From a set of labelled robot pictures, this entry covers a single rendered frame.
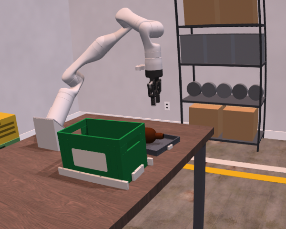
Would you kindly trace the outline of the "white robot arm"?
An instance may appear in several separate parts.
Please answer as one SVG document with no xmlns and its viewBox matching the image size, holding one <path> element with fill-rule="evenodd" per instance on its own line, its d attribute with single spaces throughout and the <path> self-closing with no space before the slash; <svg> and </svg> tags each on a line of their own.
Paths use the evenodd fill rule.
<svg viewBox="0 0 286 229">
<path fill-rule="evenodd" d="M 62 80 L 70 86 L 61 88 L 50 108 L 47 118 L 55 119 L 62 126 L 65 123 L 74 98 L 78 94 L 84 75 L 78 70 L 85 64 L 100 60 L 131 29 L 139 32 L 144 46 L 145 64 L 137 65 L 135 70 L 161 70 L 161 46 L 152 43 L 150 38 L 159 38 L 164 33 L 163 25 L 158 21 L 147 20 L 134 14 L 128 8 L 119 10 L 115 19 L 122 26 L 118 31 L 97 38 L 89 48 L 63 73 Z"/>
</svg>

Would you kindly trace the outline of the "brown bottle with green label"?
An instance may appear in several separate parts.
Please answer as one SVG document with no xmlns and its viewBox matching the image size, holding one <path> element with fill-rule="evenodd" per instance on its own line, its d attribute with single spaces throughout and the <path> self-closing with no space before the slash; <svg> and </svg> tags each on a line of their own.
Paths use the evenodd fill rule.
<svg viewBox="0 0 286 229">
<path fill-rule="evenodd" d="M 157 133 L 154 129 L 145 127 L 146 144 L 153 143 L 156 139 L 163 139 L 164 134 Z"/>
</svg>

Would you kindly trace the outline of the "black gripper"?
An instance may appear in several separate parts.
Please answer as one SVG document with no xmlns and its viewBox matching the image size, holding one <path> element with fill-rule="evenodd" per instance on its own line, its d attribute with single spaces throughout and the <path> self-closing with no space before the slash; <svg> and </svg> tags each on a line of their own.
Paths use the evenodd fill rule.
<svg viewBox="0 0 286 229">
<path fill-rule="evenodd" d="M 148 96 L 151 98 L 151 106 L 156 106 L 156 103 L 160 102 L 161 79 L 159 77 L 163 76 L 163 70 L 145 70 L 145 76 L 150 78 L 147 88 Z"/>
</svg>

